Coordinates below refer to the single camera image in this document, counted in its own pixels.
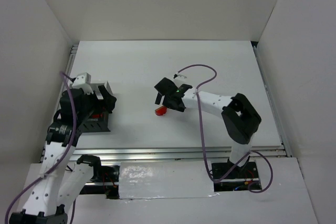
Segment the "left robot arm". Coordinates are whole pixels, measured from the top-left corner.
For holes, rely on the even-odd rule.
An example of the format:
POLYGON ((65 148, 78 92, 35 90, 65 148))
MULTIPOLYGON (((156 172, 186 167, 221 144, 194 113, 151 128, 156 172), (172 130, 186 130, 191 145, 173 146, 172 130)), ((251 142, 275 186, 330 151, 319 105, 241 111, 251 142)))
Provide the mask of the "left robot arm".
POLYGON ((107 118, 116 97, 103 83, 74 85, 62 93, 60 109, 47 130, 45 154, 39 176, 21 193, 30 191, 21 211, 7 212, 5 223, 68 223, 70 206, 85 183, 101 171, 100 158, 81 155, 67 179, 64 174, 79 137, 95 129, 93 115, 107 118))

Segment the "red curved lego brick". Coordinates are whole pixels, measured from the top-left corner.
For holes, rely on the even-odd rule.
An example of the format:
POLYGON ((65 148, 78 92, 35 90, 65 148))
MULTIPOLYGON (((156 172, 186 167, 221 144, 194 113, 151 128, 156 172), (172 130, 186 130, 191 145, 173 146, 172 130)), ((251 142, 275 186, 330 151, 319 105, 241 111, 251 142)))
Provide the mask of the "red curved lego brick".
POLYGON ((167 107, 166 106, 160 106, 159 108, 155 109, 155 115, 157 116, 163 116, 167 112, 167 107))

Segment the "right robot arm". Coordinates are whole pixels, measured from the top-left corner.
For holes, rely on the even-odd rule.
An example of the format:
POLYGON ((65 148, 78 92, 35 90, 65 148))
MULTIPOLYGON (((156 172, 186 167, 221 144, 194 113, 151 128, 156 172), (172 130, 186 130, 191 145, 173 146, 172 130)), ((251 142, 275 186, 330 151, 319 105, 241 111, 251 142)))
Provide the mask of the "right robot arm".
POLYGON ((154 88, 158 92, 155 104, 179 112, 198 109, 200 113, 206 112, 222 119, 233 140, 228 163, 230 166, 237 165, 237 170, 245 168, 249 161, 251 139, 261 123, 260 115, 245 95, 222 96, 199 91, 189 84, 178 87, 168 78, 163 78, 154 88))

